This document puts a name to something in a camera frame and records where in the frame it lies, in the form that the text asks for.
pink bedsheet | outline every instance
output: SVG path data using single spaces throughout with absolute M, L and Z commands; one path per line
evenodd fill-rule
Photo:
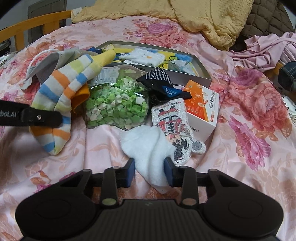
M 187 33 L 170 20 L 144 16 L 67 26 L 31 44 L 1 70 L 0 98 L 32 102 L 38 85 L 25 92 L 20 85 L 29 62 L 42 50 L 89 48 L 108 40 L 171 47 L 200 59 L 212 76 L 211 89 L 220 93 L 221 108 L 206 154 L 192 156 L 187 165 L 200 172 L 217 168 L 276 199 L 285 213 L 278 237 L 296 240 L 296 127 L 279 93 L 261 72 L 234 66 L 226 52 L 210 46 L 199 33 Z M 14 212 L 24 198 L 83 168 L 96 173 L 123 166 L 127 156 L 120 149 L 120 131 L 112 126 L 86 129 L 82 118 L 76 118 L 65 148 L 49 156 L 28 128 L 0 127 L 0 239 L 21 238 Z M 178 188 L 160 195 L 138 173 L 130 189 L 119 190 L 121 198 L 178 199 L 179 195 Z M 200 195 L 205 201 L 205 192 Z M 99 188 L 94 200 L 98 197 Z

blue tag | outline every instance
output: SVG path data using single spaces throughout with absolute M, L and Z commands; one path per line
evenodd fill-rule
M 96 52 L 96 53 L 98 53 L 98 54 L 103 53 L 103 50 L 101 50 L 101 49 L 96 49 L 95 47 L 92 47 L 92 48 L 88 49 L 88 51 Z
M 175 89 L 175 88 L 170 88 L 170 87 L 163 86 L 163 85 L 162 85 L 162 88 L 166 92 L 166 95 L 168 97 L 170 97 L 170 98 L 175 97 L 175 96 L 182 93 L 182 90 L 178 90 L 178 89 Z

wooden chair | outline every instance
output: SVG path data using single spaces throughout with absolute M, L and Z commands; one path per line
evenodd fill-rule
M 71 18 L 71 10 L 63 12 L 54 12 L 28 20 L 19 22 L 15 25 L 7 27 L 0 31 L 0 42 L 15 37 L 15 48 L 17 51 L 22 50 L 25 47 L 24 31 L 43 26 L 43 35 L 49 34 L 54 30 L 59 29 L 59 21 L 63 19 Z

metal tray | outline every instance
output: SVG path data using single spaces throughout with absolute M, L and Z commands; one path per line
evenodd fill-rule
M 109 44 L 113 44 L 116 49 L 118 49 L 118 48 L 120 48 L 120 49 L 141 48 L 144 50 L 159 50 L 162 52 L 188 56 L 192 59 L 191 63 L 197 73 L 197 76 L 163 68 L 164 71 L 166 71 L 166 73 L 169 75 L 172 83 L 185 86 L 189 80 L 193 80 L 194 82 L 199 83 L 206 88 L 209 88 L 209 86 L 212 82 L 210 74 L 208 73 L 208 71 L 205 69 L 205 67 L 202 65 L 202 63 L 198 60 L 198 58 L 195 55 L 188 54 L 188 53 L 174 50 L 174 49 L 170 49 L 170 48 L 159 47 L 159 46 L 155 46 L 155 45 L 133 43 L 133 42 L 123 42 L 123 41 L 107 41 L 107 42 L 101 44 L 100 46 L 98 46 L 96 49 L 104 49 Z M 119 64 L 126 64 L 126 63 L 113 61 L 111 64 L 106 65 L 106 67 L 112 67 L 112 66 L 116 66 Z M 154 67 L 146 66 L 146 65 L 140 65 L 140 64 L 131 64 L 131 65 L 135 66 L 136 68 L 138 68 L 140 70 L 144 70 L 146 72 L 149 72 L 152 69 L 154 69 Z

yellow quilt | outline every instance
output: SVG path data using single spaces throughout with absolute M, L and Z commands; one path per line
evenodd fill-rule
M 144 15 L 169 18 L 191 32 L 202 31 L 218 49 L 228 50 L 236 41 L 251 11 L 253 0 L 97 0 L 72 22 L 119 19 Z

